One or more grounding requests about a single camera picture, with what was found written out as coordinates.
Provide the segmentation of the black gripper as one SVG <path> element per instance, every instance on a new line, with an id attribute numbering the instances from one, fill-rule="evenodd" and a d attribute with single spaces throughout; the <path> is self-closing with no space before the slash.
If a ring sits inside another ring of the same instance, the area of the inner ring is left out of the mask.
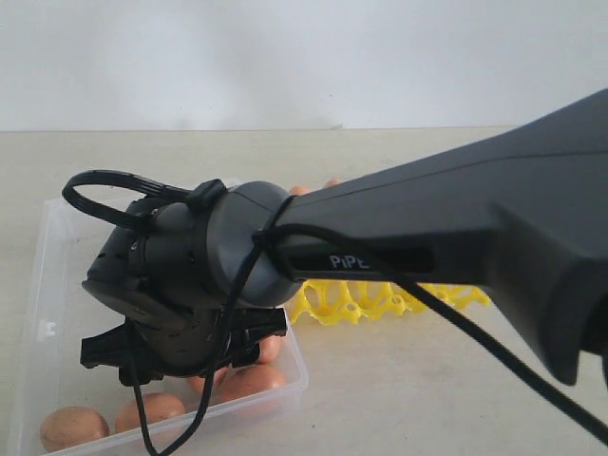
<path id="1" fill-rule="evenodd" d="M 211 358 L 216 354 L 221 311 L 209 311 L 195 326 L 176 332 L 153 329 L 139 323 L 115 327 L 84 338 L 80 364 L 87 369 L 107 366 L 127 369 L 133 360 L 138 382 L 146 385 L 165 376 L 186 378 L 211 372 Z M 281 308 L 238 309 L 224 336 L 218 368 L 246 367 L 259 357 L 259 342 L 269 336 L 285 336 L 287 318 Z"/>

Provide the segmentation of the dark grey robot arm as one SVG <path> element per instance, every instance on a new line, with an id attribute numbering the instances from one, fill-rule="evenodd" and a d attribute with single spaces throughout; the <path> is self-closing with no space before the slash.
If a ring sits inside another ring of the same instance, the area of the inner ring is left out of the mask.
<path id="1" fill-rule="evenodd" d="M 249 364 L 285 332 L 280 305 L 311 278 L 465 284 L 497 307 L 564 384 L 579 356 L 607 353 L 607 94 L 419 161 L 291 197 L 252 181 L 183 190 L 94 170 L 72 186 L 142 198 L 119 211 L 76 199 L 114 225 L 84 288 L 127 323 L 86 339 L 81 361 L 143 382 L 211 369 L 239 267 L 262 250 L 237 299 L 221 364 Z"/>

